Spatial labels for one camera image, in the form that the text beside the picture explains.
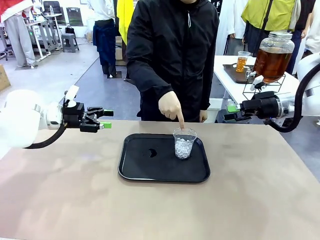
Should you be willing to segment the figure with navy apron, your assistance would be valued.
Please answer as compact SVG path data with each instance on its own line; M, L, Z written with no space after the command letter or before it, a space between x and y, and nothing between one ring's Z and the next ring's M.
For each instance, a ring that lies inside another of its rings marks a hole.
M94 11L92 42L99 54L102 72L114 78L116 70L116 24L113 0L87 0L88 7Z

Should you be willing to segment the glass tea drink dispenser jar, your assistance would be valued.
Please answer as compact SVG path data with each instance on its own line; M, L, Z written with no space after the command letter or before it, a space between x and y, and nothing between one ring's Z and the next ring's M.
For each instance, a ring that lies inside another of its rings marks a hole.
M260 43L253 71L256 76L263 76L263 82L271 84L285 73L295 44L293 34L284 31L271 31Z

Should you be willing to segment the white plastic bin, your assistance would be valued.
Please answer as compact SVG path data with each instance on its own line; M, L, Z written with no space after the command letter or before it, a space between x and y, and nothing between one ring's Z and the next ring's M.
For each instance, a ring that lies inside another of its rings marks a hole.
M209 99L210 106L207 109L207 120L205 121L205 123L214 123L216 121L216 117L223 107L223 101L223 98Z

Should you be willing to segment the dark brown serving tray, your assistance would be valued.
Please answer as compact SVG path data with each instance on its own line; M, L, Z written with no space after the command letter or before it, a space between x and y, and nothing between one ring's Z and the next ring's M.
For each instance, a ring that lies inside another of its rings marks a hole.
M243 72L236 72L236 63L232 64L223 64L223 69L227 73L227 75L235 82L238 84L252 84L253 80L247 81L246 79L246 72L247 70L251 70L253 68L253 65L245 65Z

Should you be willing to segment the yellow-green jacket on mannequin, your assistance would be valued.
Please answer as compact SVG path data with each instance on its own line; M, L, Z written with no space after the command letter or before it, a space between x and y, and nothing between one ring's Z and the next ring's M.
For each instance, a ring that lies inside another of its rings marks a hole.
M265 25L266 31L287 30L296 0L273 0L268 20ZM250 23L258 29L262 29L270 0L248 0L241 18L245 23Z

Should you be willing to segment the yellow hanging cloth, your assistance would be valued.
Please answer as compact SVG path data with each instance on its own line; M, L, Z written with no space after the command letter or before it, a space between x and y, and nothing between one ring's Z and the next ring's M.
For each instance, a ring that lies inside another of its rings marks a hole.
M118 30L123 42L128 44L128 29L134 12L134 0L117 0Z

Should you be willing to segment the person torso in black jacket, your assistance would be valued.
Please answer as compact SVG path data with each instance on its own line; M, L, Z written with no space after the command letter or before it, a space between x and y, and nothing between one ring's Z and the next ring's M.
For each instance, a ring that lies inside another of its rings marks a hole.
M209 0L138 0L127 34L127 71L150 67L171 84L184 122L208 110L219 15ZM159 110L152 91L140 93L142 121L178 122Z

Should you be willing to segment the white hanging garment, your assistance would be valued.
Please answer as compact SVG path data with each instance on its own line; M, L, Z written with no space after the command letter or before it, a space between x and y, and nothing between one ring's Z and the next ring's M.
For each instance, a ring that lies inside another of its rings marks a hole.
M245 51L243 36L246 23L241 15L249 0L222 0L219 26L215 45L215 54L236 56L239 51Z

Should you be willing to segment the person's right forearm black sleeve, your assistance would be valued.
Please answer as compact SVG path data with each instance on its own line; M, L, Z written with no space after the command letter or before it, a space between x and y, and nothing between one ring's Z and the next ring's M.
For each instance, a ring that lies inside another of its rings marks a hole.
M160 78L151 67L130 68L130 77L141 93L152 92L159 101L165 94L173 91L171 84Z

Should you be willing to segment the person's right hand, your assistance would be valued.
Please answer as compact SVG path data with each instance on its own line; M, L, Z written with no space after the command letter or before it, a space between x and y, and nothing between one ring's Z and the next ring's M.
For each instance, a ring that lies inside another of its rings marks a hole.
M167 92L159 99L158 108L166 118L171 120L177 119L181 130L185 128L182 107L174 91Z

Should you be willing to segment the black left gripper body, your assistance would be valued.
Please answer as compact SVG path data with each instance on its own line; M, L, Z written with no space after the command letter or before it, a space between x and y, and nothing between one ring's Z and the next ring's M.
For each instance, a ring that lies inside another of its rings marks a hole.
M85 114L85 105L76 102L71 106L71 102L64 102L62 105L62 120L65 128L84 128L83 116Z

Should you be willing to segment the short clear plastic iced cup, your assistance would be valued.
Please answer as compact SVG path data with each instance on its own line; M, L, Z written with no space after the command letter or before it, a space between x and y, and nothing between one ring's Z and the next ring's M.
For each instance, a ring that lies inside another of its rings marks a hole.
M197 133L191 128L177 128L173 131L173 137L175 156L181 160L187 159L191 154Z

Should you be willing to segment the grey plastic stool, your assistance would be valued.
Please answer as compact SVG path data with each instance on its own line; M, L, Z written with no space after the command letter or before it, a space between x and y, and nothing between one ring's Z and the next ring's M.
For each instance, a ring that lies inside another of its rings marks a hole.
M62 51L64 53L75 53L80 50L75 34L64 33L61 35Z

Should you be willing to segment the grey standing desk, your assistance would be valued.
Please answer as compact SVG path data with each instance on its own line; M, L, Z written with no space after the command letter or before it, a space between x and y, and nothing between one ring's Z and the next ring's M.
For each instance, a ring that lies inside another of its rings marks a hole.
M41 14L38 20L25 19L32 49L35 54L39 54L39 57L36 58L37 62L62 48L61 33L57 22L57 17L61 15L61 13Z

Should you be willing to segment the black plastic serving tray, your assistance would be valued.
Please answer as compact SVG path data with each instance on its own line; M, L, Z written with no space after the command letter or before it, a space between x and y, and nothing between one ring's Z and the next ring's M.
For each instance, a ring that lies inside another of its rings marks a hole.
M211 170L199 138L195 139L190 156L179 159L173 135L134 133L123 141L118 173L130 181L195 184L206 181Z

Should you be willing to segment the bystander in grey trousers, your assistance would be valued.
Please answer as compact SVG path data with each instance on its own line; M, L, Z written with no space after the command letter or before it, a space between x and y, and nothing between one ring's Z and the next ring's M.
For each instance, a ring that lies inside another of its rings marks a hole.
M24 18L30 16L32 0L0 0L0 23L4 24L19 68L36 67L36 59Z

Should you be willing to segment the cardboard box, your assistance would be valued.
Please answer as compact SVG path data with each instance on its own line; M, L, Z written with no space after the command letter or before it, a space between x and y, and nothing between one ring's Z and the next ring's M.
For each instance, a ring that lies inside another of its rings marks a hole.
M0 92L9 88L11 83L5 71L5 68L2 64L0 64Z

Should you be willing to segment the tall clear plastic iced cup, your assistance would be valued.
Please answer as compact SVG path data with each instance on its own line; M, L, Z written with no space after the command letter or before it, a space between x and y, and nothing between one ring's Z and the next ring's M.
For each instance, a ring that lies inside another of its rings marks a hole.
M239 51L236 63L236 72L242 73L244 71L245 65L247 63L248 57L251 55L248 51Z

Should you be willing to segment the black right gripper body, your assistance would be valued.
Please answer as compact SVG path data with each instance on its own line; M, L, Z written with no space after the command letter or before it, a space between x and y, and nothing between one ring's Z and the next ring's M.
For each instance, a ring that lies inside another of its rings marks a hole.
M279 116L279 98L274 91L256 93L251 99L257 101L255 115L259 119L270 119Z

